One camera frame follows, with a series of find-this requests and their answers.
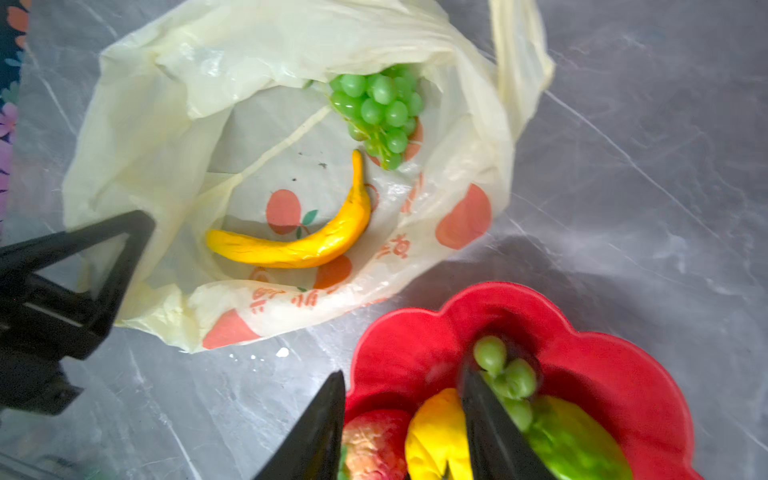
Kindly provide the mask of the light green fake custard apple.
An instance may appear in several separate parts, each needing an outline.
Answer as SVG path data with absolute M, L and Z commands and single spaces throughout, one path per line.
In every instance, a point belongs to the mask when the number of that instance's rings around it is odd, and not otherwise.
M 558 479 L 631 479 L 619 444 L 578 405 L 553 396 L 532 402 L 533 421 L 525 437 Z

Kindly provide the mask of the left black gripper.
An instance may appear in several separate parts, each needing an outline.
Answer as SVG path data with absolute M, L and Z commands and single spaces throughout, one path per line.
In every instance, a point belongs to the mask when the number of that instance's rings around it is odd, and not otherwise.
M 155 221 L 135 210 L 70 232 L 1 249 L 1 409 L 57 416 L 82 393 L 61 361 L 85 360 L 104 342 Z M 124 238 L 96 294 L 38 274 L 91 247 Z

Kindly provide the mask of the red fake strawberry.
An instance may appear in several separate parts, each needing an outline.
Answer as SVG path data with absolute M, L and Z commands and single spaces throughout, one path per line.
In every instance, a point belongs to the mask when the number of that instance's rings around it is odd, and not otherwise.
M 375 410 L 348 422 L 342 434 L 339 479 L 405 479 L 405 440 L 411 415 Z

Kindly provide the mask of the green fake grapes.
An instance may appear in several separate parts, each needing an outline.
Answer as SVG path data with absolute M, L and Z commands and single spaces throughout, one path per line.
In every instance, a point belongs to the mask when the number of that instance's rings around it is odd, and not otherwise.
M 341 74 L 330 81 L 331 107 L 347 123 L 349 135 L 384 170 L 398 169 L 421 148 L 425 100 L 420 83 L 410 64 L 394 64 L 370 75 Z

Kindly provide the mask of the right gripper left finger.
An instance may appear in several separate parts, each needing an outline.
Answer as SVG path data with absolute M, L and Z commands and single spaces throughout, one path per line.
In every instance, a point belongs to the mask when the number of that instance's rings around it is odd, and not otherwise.
M 345 394 L 343 373 L 331 373 L 254 479 L 337 479 L 341 462 Z

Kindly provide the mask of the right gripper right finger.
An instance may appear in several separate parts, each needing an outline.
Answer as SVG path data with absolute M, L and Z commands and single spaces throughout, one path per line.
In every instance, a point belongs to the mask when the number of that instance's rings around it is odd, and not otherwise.
M 460 379 L 473 478 L 554 480 L 480 373 L 463 367 Z

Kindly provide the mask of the yellow fake lemon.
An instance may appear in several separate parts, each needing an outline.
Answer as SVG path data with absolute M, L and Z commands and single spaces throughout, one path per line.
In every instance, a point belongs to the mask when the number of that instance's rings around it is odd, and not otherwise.
M 426 400 L 413 416 L 405 442 L 411 479 L 472 480 L 466 417 L 455 388 Z

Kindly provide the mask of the cream plastic bag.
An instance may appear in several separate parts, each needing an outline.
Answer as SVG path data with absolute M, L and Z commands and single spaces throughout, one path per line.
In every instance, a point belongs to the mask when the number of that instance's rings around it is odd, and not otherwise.
M 489 229 L 555 70 L 537 5 L 490 5 L 485 58 L 434 1 L 188 1 L 109 46 L 63 182 L 69 228 L 142 210 L 155 231 L 118 314 L 188 353 L 384 301 Z M 205 244 L 295 241 L 335 216 L 356 143 L 339 74 L 408 64 L 425 109 L 403 163 L 366 159 L 373 215 L 337 267 L 258 269 Z

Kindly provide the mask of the red flower-shaped plate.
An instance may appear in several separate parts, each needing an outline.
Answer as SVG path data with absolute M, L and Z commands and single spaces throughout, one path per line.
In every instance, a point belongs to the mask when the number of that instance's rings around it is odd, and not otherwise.
M 375 321 L 356 347 L 346 418 L 369 411 L 413 413 L 458 383 L 474 342 L 500 335 L 532 355 L 542 392 L 575 403 L 618 442 L 637 479 L 697 479 L 692 415 L 672 376 L 618 337 L 579 332 L 542 294 L 486 282 L 440 310 L 404 308 Z

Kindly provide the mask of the yellow fake banana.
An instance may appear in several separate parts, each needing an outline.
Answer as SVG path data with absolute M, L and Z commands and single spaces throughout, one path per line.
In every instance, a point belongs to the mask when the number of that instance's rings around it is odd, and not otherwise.
M 278 242 L 211 230 L 206 246 L 234 262 L 264 268 L 302 269 L 325 265 L 347 252 L 366 230 L 371 201 L 364 186 L 364 158 L 352 153 L 353 182 L 337 215 L 315 233 L 292 242 Z

